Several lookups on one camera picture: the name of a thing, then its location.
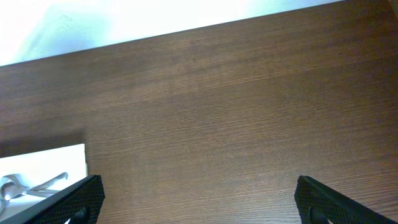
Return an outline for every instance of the bright white surface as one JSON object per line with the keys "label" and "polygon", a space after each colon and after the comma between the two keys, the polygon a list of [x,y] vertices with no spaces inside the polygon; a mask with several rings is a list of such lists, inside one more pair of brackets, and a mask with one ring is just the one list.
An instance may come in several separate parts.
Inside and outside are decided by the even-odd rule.
{"label": "bright white surface", "polygon": [[[87,176],[84,144],[0,159],[0,177],[9,174],[23,174],[22,184],[29,187],[42,184],[62,172],[68,173],[68,180],[60,181],[49,189],[65,189]],[[0,215],[0,222],[43,199],[25,195],[10,200],[6,209]]]}
{"label": "bright white surface", "polygon": [[0,65],[337,1],[4,1]]}

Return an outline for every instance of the white napkin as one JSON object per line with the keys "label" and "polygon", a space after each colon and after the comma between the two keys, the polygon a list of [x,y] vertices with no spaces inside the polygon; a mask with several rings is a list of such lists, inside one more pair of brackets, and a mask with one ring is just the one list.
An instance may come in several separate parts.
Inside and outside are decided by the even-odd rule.
{"label": "white napkin", "polygon": [[[28,187],[43,184],[62,172],[68,173],[68,179],[60,180],[49,189],[63,190],[87,176],[84,144],[0,159],[0,177],[22,174],[21,183]],[[44,198],[30,195],[11,199],[0,214],[0,222],[42,200]]]}

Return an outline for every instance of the dark wood tabletop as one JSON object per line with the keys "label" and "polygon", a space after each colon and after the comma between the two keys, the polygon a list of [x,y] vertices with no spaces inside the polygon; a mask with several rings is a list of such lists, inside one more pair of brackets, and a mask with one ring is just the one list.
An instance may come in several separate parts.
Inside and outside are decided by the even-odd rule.
{"label": "dark wood tabletop", "polygon": [[85,143],[98,223],[299,223],[299,175],[398,221],[397,90],[343,1],[1,67],[0,157]]}

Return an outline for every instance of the wood grain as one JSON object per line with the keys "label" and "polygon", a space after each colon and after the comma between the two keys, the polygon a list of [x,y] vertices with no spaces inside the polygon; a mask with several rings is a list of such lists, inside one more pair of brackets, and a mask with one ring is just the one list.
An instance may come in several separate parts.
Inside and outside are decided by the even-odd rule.
{"label": "wood grain", "polygon": [[98,223],[299,223],[299,175],[397,221],[397,74],[371,0],[5,66],[0,156],[84,142]]}

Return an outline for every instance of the brown wooden surface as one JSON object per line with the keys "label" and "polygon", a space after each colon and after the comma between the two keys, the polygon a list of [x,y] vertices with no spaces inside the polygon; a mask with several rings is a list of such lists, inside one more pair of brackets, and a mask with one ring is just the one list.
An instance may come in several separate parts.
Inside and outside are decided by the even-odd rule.
{"label": "brown wooden surface", "polygon": [[397,71],[371,0],[5,66],[0,157],[84,141],[98,223],[298,223],[299,175],[398,221]]}

